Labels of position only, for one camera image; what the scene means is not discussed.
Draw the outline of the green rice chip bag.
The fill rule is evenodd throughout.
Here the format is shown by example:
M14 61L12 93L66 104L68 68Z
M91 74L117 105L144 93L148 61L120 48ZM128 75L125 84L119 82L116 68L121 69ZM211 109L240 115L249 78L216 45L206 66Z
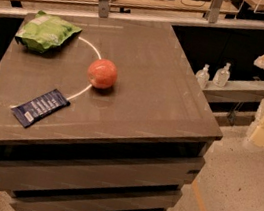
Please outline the green rice chip bag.
M58 48L72 35L80 31L80 27L59 16L48 15L39 11L34 19L18 30L15 38L17 43L22 43L28 50L46 53L55 47Z

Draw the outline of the red apple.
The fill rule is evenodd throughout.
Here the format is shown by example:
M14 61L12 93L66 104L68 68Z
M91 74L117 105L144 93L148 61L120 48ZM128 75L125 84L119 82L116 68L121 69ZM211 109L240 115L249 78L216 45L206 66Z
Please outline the red apple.
M88 70L89 83L94 88L108 89L115 84L117 76L116 65L107 59L98 59L90 64Z

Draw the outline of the clear sanitizer bottle right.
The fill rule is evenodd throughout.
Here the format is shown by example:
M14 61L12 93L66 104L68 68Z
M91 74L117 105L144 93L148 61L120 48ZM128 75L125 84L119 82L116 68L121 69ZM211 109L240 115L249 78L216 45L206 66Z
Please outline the clear sanitizer bottle right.
M230 63L226 63L226 65L223 68L220 68L217 70L216 74L213 78L213 83L216 86L224 87L226 82L228 81L230 77Z

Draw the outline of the clear sanitizer bottle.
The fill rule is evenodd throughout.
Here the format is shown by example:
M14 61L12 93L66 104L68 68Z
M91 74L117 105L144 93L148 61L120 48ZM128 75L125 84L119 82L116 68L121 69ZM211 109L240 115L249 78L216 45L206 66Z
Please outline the clear sanitizer bottle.
M226 63L226 65L223 68L220 68L217 70L216 74L213 78L213 83L216 86L224 87L226 82L228 81L230 77L230 63Z
M207 82L209 81L209 65L206 64L201 70L197 71L196 80L198 81L201 88L205 88L207 86Z

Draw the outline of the clear sanitizer bottle left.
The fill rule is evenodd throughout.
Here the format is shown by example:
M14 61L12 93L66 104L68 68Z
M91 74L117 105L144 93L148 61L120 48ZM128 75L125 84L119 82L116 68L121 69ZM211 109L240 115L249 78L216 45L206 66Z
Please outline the clear sanitizer bottle left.
M207 86L207 82L209 81L209 65L206 64L201 70L197 71L196 80L198 81L201 88L205 88Z

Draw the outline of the grey drawer cabinet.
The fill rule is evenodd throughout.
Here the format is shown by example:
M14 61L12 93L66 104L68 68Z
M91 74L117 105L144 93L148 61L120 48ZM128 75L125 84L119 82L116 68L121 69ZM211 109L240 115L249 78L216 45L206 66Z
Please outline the grey drawer cabinet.
M15 211L167 211L204 166L209 141L0 145Z

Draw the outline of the blue snack bar wrapper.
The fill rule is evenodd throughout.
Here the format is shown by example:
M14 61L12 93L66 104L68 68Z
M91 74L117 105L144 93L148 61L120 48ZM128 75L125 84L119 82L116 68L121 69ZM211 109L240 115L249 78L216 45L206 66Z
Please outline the blue snack bar wrapper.
M11 110L18 122L27 128L68 105L70 105L69 100L59 90L54 89Z

